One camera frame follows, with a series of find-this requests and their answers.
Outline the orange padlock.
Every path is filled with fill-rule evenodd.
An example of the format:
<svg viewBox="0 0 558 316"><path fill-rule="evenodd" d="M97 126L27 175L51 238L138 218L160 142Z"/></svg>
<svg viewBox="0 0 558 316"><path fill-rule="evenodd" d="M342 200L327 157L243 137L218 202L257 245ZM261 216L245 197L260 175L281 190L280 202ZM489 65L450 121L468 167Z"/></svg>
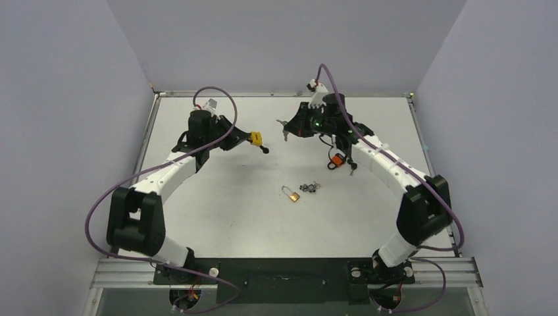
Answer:
<svg viewBox="0 0 558 316"><path fill-rule="evenodd" d="M345 155L342 155L341 153L336 153L335 155L330 157L330 161L327 164L327 168L328 170L332 171L342 167L345 164L345 162L346 162Z"/></svg>

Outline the yellow padlock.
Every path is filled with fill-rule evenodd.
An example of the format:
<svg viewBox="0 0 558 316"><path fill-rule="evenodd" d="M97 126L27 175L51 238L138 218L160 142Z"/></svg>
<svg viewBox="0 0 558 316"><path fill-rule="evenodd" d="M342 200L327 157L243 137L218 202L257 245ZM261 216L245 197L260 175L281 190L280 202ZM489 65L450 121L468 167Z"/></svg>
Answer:
<svg viewBox="0 0 558 316"><path fill-rule="evenodd" d="M260 132L250 132L248 141L251 145L258 147L264 154L269 154L269 148L263 145L263 139Z"/></svg>

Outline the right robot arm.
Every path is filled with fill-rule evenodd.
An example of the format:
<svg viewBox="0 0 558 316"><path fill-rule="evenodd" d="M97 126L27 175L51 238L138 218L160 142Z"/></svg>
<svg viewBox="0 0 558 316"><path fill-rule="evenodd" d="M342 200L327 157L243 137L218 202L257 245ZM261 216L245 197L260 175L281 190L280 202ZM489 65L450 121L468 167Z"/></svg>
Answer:
<svg viewBox="0 0 558 316"><path fill-rule="evenodd" d="M300 103L293 118L281 123L283 133L299 138L329 136L331 146L347 161L368 169L401 200L394 234L372 255L372 275L387 281L424 248L427 239L453 222L449 184L444 177L429 176L400 159L370 128L353 121L344 100L344 95L322 93Z"/></svg>

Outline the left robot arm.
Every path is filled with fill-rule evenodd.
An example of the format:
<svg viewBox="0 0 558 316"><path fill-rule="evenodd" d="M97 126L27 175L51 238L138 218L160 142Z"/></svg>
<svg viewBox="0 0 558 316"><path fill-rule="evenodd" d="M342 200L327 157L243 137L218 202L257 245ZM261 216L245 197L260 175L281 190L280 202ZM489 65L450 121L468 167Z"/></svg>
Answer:
<svg viewBox="0 0 558 316"><path fill-rule="evenodd" d="M196 264L188 259L193 250L166 235L163 205L186 179L201 170L212 149L229 151L243 142L260 147L263 139L258 132L240 130L223 115L192 111L188 129L171 149L164 167L113 192L107 243L170 264L170 273L178 282L192 281Z"/></svg>

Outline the black keys of orange padlock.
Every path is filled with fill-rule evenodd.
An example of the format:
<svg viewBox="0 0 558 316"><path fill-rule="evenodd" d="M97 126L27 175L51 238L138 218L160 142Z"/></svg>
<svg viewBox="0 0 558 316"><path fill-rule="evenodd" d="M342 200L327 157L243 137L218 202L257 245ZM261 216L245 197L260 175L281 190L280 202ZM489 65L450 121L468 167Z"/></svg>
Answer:
<svg viewBox="0 0 558 316"><path fill-rule="evenodd" d="M349 167L350 167L350 173L349 173L349 175L350 175L350 176L353 176L353 175L354 175L354 172L355 172L356 169L358 168L358 164L357 164L356 162L354 162L352 159L348 159L348 160L347 160L347 164L348 164Z"/></svg>

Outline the brass padlock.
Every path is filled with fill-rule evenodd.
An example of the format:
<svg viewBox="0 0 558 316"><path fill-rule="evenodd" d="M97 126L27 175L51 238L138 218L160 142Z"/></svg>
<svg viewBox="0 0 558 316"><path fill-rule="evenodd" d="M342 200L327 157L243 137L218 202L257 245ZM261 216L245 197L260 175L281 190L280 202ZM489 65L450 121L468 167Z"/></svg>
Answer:
<svg viewBox="0 0 558 316"><path fill-rule="evenodd" d="M289 188L288 186L282 186L281 187L281 191L289 197L289 199L292 202L297 202L300 199L300 195L296 192L293 191L291 188Z"/></svg>

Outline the silver keys of yellow padlock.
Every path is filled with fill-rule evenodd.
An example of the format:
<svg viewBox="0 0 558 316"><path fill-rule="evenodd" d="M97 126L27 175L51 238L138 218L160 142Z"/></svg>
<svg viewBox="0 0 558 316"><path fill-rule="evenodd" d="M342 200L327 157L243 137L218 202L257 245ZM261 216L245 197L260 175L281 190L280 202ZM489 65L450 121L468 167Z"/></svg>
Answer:
<svg viewBox="0 0 558 316"><path fill-rule="evenodd" d="M284 138L284 141L286 142L288 140L289 132L285 129L285 126L287 125L288 122L285 121L285 120L279 120L279 119L277 119L276 122L278 122L282 125L283 138Z"/></svg>

